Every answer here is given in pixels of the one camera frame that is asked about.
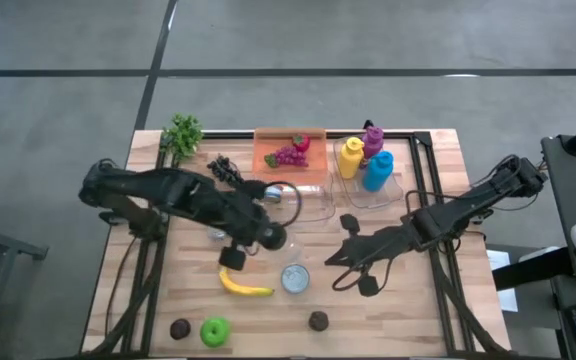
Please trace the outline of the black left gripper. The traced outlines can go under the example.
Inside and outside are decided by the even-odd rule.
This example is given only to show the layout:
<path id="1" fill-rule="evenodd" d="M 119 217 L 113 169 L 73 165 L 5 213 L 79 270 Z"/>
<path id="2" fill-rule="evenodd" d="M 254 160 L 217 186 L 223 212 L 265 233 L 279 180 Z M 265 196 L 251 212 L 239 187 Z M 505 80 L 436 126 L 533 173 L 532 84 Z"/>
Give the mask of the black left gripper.
<path id="1" fill-rule="evenodd" d="M 233 191 L 219 193 L 224 204 L 223 219 L 225 232 L 232 238 L 231 245 L 223 248 L 219 264 L 232 270 L 242 270 L 247 250 L 263 247 L 267 237 L 264 233 L 275 232 L 281 225 L 272 220 L 265 210 L 256 203 L 264 196 L 266 183 L 263 181 L 244 181 Z"/>

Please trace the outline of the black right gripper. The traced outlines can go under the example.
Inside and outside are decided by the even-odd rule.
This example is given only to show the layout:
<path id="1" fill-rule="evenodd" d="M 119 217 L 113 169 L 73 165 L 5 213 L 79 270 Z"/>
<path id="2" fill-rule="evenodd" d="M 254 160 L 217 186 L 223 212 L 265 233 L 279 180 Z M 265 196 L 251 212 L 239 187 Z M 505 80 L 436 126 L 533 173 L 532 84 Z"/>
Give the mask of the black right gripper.
<path id="1" fill-rule="evenodd" d="M 324 265 L 347 267 L 339 277 L 339 282 L 352 272 L 358 272 L 359 276 L 350 284 L 340 286 L 339 291 L 357 286 L 364 297 L 379 294 L 388 283 L 394 259 L 413 248 L 416 229 L 412 219 L 412 216 L 404 216 L 401 218 L 401 225 L 384 227 L 372 235 L 360 235 L 357 218 L 351 214 L 342 215 L 340 217 L 342 228 L 349 232 L 350 237 L 343 241 L 339 250 L 324 261 Z M 377 278 L 370 274 L 370 269 L 381 260 L 387 260 L 387 265 L 383 283 L 379 285 Z"/>

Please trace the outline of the dark brown toy avocado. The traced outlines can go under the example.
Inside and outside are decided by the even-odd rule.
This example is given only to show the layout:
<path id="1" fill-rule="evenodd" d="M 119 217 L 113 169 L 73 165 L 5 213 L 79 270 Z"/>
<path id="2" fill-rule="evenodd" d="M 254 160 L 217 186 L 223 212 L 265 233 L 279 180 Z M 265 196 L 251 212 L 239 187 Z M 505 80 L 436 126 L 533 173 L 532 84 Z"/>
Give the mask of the dark brown toy avocado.
<path id="1" fill-rule="evenodd" d="M 181 340 L 188 337 L 191 331 L 191 323 L 187 319 L 179 318 L 171 323 L 169 335 L 174 340 Z"/>
<path id="2" fill-rule="evenodd" d="M 313 311 L 308 319 L 308 327 L 316 332 L 323 332 L 329 327 L 329 317 L 323 311 Z"/>

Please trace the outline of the red toy grape bunch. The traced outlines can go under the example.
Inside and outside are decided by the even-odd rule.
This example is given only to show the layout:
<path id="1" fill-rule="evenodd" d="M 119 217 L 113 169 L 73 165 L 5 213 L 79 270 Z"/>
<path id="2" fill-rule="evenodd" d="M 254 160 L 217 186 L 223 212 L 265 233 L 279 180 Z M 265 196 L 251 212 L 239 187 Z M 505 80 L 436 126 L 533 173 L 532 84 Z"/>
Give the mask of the red toy grape bunch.
<path id="1" fill-rule="evenodd" d="M 265 155 L 263 159 L 270 168 L 278 168 L 282 165 L 308 167 L 306 156 L 308 150 L 308 147 L 285 146 Z"/>

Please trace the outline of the blue plastic sports bottle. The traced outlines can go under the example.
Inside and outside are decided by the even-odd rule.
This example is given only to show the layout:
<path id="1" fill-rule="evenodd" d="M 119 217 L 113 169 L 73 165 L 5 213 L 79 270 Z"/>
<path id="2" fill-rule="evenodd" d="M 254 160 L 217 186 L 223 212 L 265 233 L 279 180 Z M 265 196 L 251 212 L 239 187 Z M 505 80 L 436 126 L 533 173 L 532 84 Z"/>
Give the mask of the blue plastic sports bottle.
<path id="1" fill-rule="evenodd" d="M 366 166 L 362 185 L 366 191 L 377 192 L 392 174 L 394 157 L 388 151 L 381 151 L 374 155 Z"/>

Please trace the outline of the yellow plastic sports bottle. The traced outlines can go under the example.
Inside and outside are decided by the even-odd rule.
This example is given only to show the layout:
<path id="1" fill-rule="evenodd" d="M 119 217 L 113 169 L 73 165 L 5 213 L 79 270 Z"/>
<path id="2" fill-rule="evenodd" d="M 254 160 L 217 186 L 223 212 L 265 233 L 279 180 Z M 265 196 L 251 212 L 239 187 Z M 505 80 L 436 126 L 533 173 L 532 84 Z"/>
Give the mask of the yellow plastic sports bottle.
<path id="1" fill-rule="evenodd" d="M 364 142 L 358 137 L 349 137 L 343 144 L 339 157 L 339 171 L 343 179 L 353 178 L 364 157 Z"/>

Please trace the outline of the purple plastic sports bottle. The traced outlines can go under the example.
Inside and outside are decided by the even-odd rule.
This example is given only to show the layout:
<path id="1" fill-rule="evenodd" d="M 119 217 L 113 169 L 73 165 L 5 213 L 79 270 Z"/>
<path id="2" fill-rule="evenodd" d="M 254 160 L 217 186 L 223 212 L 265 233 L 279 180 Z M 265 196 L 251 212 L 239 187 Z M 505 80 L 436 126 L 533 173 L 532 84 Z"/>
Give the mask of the purple plastic sports bottle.
<path id="1" fill-rule="evenodd" d="M 364 143 L 364 158 L 368 160 L 382 150 L 384 132 L 380 127 L 368 126 L 362 135 L 362 141 Z"/>

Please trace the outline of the clear plastic bin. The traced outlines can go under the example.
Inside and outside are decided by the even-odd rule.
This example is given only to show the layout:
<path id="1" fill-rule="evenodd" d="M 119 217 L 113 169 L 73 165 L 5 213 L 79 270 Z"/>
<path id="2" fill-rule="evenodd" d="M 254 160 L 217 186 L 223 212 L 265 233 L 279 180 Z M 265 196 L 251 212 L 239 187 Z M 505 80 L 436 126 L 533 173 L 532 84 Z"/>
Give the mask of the clear plastic bin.
<path id="1" fill-rule="evenodd" d="M 301 211 L 295 225 L 323 221 L 332 217 L 336 207 L 332 196 L 333 177 L 327 170 L 309 168 L 283 168 L 267 171 L 253 171 L 251 177 L 266 183 L 277 182 L 283 186 L 282 200 L 278 204 L 261 204 L 270 217 L 278 222 L 290 220 L 298 207 L 295 191 L 301 194 Z"/>
<path id="2" fill-rule="evenodd" d="M 357 134 L 355 136 L 347 136 L 341 139 L 337 139 L 333 142 L 333 150 L 335 152 L 335 163 L 337 166 L 337 172 L 339 173 L 341 184 L 348 195 L 349 201 L 357 208 L 378 208 L 387 205 L 391 205 L 397 200 L 403 197 L 403 190 L 397 184 L 394 177 L 394 168 L 392 174 L 388 177 L 384 186 L 377 192 L 366 191 L 362 185 L 362 179 L 366 166 L 369 164 L 370 159 L 366 160 L 363 157 L 362 162 L 359 164 L 358 171 L 356 175 L 351 179 L 343 179 L 339 171 L 339 157 L 340 151 L 349 137 L 358 137 L 362 140 L 362 137 Z"/>

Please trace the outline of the black toy grape bunch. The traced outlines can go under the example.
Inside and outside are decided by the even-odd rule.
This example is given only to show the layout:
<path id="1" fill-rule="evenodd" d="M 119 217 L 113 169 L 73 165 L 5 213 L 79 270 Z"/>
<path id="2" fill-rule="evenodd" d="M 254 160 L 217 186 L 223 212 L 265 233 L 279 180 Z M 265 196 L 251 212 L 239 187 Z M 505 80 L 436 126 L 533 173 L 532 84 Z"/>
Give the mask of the black toy grape bunch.
<path id="1" fill-rule="evenodd" d="M 237 166 L 223 155 L 218 155 L 213 161 L 208 163 L 207 168 L 220 182 L 224 182 L 231 187 L 237 187 L 244 182 Z"/>

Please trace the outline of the orange plastic bin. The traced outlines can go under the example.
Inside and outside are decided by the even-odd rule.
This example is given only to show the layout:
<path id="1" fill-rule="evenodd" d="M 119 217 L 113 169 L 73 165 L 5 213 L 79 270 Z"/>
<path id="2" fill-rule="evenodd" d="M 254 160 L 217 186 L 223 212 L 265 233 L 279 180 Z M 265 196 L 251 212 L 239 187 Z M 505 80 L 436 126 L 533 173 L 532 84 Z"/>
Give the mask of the orange plastic bin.
<path id="1" fill-rule="evenodd" d="M 257 128 L 253 138 L 254 176 L 265 182 L 323 184 L 328 175 L 323 128 Z"/>

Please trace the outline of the green toy apple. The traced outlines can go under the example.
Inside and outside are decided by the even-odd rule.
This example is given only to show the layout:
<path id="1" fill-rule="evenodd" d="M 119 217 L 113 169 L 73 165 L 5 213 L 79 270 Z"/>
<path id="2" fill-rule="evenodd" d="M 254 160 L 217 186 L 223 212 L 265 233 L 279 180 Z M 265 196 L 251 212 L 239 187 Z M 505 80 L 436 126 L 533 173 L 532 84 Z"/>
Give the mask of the green toy apple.
<path id="1" fill-rule="evenodd" d="M 200 328 L 202 343 L 209 348 L 223 346 L 230 336 L 230 322 L 224 317 L 207 318 Z"/>

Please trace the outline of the green plant white pot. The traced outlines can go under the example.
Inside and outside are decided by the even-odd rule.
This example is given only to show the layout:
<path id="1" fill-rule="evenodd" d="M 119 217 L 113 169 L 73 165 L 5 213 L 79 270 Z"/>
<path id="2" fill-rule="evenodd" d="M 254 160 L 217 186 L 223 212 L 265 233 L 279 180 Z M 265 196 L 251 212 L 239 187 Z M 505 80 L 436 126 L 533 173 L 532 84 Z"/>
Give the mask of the green plant white pot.
<path id="1" fill-rule="evenodd" d="M 202 126 L 194 115 L 175 113 L 172 125 L 164 127 L 161 135 L 161 152 L 171 156 L 171 165 L 178 167 L 185 159 L 191 158 L 203 139 Z"/>

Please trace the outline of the white paper sheet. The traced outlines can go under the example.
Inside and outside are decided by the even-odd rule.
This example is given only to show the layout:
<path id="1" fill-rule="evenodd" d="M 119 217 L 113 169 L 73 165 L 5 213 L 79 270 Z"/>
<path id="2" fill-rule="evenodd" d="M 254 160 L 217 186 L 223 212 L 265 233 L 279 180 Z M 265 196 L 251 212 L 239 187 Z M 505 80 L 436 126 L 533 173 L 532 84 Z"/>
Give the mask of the white paper sheet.
<path id="1" fill-rule="evenodd" d="M 510 257 L 507 252 L 487 250 L 486 253 L 492 270 L 497 270 L 510 264 Z M 498 290 L 497 295 L 499 298 L 501 309 L 503 311 L 506 312 L 519 311 L 516 293 L 514 289 Z"/>

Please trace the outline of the dark grey cart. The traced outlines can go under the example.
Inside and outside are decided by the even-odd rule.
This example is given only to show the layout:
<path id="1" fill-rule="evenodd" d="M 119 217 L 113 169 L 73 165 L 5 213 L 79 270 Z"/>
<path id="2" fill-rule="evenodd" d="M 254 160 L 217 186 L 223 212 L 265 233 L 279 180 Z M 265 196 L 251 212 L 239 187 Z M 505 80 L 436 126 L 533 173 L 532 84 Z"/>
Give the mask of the dark grey cart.
<path id="1" fill-rule="evenodd" d="M 562 330 L 558 334 L 564 354 L 576 360 L 576 336 L 571 311 L 576 309 L 576 256 L 570 230 L 576 224 L 576 156 L 568 154 L 559 135 L 541 140 L 542 153 L 557 204 L 566 246 L 553 254 L 563 260 L 563 268 L 554 272 L 551 281 L 557 300 Z"/>

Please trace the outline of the black aluminium table frame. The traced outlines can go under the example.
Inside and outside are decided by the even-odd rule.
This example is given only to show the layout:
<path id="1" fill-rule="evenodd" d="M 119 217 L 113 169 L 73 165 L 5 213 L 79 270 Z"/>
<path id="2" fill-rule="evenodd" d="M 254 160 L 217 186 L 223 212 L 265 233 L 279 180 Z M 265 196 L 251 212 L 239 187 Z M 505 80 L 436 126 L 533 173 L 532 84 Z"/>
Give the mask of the black aluminium table frame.
<path id="1" fill-rule="evenodd" d="M 193 171 L 208 170 L 205 163 L 218 154 L 230 157 L 245 176 L 252 175 L 253 135 L 250 131 L 206 131 L 196 158 L 182 166 Z M 468 188 L 468 176 L 457 132 L 454 129 L 387 130 L 385 149 L 395 156 L 396 182 L 403 190 L 417 189 L 414 169 L 421 169 L 420 180 L 427 188 L 430 180 L 431 140 L 442 192 L 458 194 Z M 362 234 L 395 224 L 405 213 L 403 200 L 394 204 L 360 209 L 351 205 L 337 175 L 333 181 L 333 203 L 336 215 L 324 221 L 298 222 L 291 226 L 291 236 L 303 246 L 301 255 L 286 255 L 295 260 L 271 263 L 272 254 L 260 251 L 246 260 L 242 272 L 233 278 L 245 285 L 270 286 L 276 289 L 270 297 L 233 295 L 223 289 L 217 275 L 218 248 L 210 240 L 207 228 L 188 220 L 174 218 L 169 227 L 163 254 L 163 275 L 155 300 L 154 320 L 149 350 L 141 351 L 142 335 L 147 325 L 149 297 L 138 310 L 132 348 L 119 354 L 120 343 L 111 355 L 113 359 L 168 358 L 402 358 L 440 357 L 448 354 L 436 299 L 431 257 L 428 253 L 409 252 L 397 257 L 392 265 L 386 288 L 377 296 L 364 298 L 358 290 L 334 292 L 331 284 L 341 273 L 341 267 L 325 267 L 323 261 L 336 251 L 342 241 L 338 217 L 351 212 L 358 217 Z M 107 303 L 116 277 L 120 258 L 133 236 L 126 226 L 113 227 L 104 253 L 91 314 L 79 355 L 89 355 L 104 337 Z M 507 327 L 494 286 L 492 270 L 481 234 L 466 233 L 456 252 L 464 298 L 477 320 L 492 338 L 510 349 Z M 303 264 L 311 282 L 303 294 L 290 295 L 281 289 L 282 264 L 291 261 Z M 308 327 L 313 311 L 327 313 L 330 326 L 323 332 Z M 203 345 L 199 328 L 208 317 L 222 316 L 231 324 L 231 335 L 225 345 L 208 348 Z M 173 340 L 169 327 L 178 318 L 188 319 L 191 334 Z"/>

